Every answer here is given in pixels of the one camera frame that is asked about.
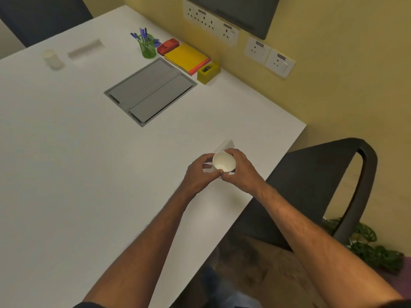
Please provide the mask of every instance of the white cup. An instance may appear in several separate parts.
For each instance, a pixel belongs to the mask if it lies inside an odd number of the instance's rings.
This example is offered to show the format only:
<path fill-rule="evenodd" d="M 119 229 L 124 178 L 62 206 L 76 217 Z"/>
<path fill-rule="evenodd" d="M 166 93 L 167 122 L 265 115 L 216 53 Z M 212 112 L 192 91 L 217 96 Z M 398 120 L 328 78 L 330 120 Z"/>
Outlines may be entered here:
<path fill-rule="evenodd" d="M 46 61 L 47 65 L 52 69 L 58 70 L 64 67 L 64 63 L 57 56 L 54 50 L 44 51 L 43 58 Z"/>
<path fill-rule="evenodd" d="M 221 151 L 213 156 L 213 166 L 217 170 L 229 173 L 235 169 L 235 159 L 231 154 Z"/>

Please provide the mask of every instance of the yellow sharpener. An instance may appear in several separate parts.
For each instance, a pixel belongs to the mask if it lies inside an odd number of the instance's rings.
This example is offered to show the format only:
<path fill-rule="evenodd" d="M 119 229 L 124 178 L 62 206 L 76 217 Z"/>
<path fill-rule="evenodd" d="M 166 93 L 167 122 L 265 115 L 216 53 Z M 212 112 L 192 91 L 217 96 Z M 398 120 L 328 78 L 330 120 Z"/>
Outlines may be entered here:
<path fill-rule="evenodd" d="M 212 62 L 200 68 L 197 72 L 197 80 L 203 84 L 207 84 L 220 72 L 220 66 Z"/>

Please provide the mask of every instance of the tv screen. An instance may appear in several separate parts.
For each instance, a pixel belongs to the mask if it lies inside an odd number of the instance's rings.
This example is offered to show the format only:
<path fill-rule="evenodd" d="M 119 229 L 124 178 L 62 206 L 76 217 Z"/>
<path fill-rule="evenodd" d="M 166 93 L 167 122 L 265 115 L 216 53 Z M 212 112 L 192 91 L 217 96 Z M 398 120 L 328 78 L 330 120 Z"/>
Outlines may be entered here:
<path fill-rule="evenodd" d="M 265 40 L 279 0 L 189 0 Z"/>

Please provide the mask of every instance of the pen holder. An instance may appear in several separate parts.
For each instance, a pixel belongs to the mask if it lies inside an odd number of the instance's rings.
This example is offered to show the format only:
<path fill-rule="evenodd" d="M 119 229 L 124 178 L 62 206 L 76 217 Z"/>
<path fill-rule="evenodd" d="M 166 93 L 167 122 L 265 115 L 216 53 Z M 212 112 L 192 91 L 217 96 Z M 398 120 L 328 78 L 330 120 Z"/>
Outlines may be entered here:
<path fill-rule="evenodd" d="M 147 35 L 148 42 L 143 42 L 138 39 L 137 41 L 140 44 L 141 52 L 144 58 L 154 58 L 156 56 L 157 52 L 154 45 L 154 37 L 151 34 Z"/>

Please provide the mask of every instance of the left hand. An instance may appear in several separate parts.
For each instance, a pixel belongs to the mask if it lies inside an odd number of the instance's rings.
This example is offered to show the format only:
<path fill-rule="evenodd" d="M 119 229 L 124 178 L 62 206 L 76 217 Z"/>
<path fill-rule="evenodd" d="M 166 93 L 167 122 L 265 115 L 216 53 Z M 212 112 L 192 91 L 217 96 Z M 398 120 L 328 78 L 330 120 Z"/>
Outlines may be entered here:
<path fill-rule="evenodd" d="M 203 154 L 190 164 L 178 189 L 189 193 L 191 196 L 195 196 L 207 187 L 209 183 L 219 178 L 223 173 L 223 170 L 215 170 L 209 173 L 203 172 L 204 168 L 213 167 L 212 165 L 205 163 L 212 162 L 214 155 L 215 154 Z"/>

